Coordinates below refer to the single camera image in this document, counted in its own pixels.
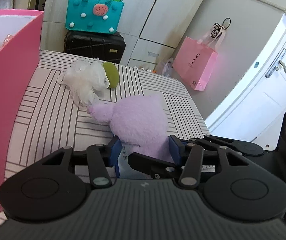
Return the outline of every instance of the plastic bag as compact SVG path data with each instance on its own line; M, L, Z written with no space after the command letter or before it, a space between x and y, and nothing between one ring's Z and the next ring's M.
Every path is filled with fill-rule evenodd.
M173 59L170 58L166 62L160 61L155 67L156 73L165 77L170 77L172 74Z
M8 34L5 40L3 41L2 47L4 47L13 37L14 35Z
M70 95L79 107L87 107L99 100L95 91L110 86L101 63L77 59L67 70L60 74L57 82L70 87Z

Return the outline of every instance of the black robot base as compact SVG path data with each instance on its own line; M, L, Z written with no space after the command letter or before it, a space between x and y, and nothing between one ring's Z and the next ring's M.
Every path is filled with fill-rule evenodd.
M1 239L286 239L286 114L276 150L215 136L169 136L174 163L132 153L152 179L117 179L122 145L63 147L6 180ZM75 166L88 166L90 183ZM214 165L214 172L201 172Z

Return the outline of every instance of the green sponge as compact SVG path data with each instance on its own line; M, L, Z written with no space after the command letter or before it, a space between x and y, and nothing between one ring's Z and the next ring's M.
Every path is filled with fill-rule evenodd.
M116 66L111 62L104 62L102 65L110 82L110 86L108 88L116 88L120 82L119 71Z

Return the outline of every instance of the purple plush toy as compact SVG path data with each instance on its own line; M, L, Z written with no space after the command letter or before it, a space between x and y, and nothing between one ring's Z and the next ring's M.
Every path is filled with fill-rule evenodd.
M87 112L100 123L109 123L113 134L132 152L173 162L166 134L168 122L158 95L132 96L117 103L97 103Z

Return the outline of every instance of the black cable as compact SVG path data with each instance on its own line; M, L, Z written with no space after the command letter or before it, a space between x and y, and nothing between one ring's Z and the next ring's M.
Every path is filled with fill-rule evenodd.
M217 35L220 33L220 31L221 31L221 29L222 29L222 26L223 26L225 29L227 29L227 28L230 27L230 25L231 25L231 19L230 19L230 18L226 18L226 19L223 21L222 25L220 25L220 24L218 24L218 23L213 24L214 30L211 32L211 37L212 37L213 39L217 39L218 37L221 36L221 35L219 35L219 36L217 37Z

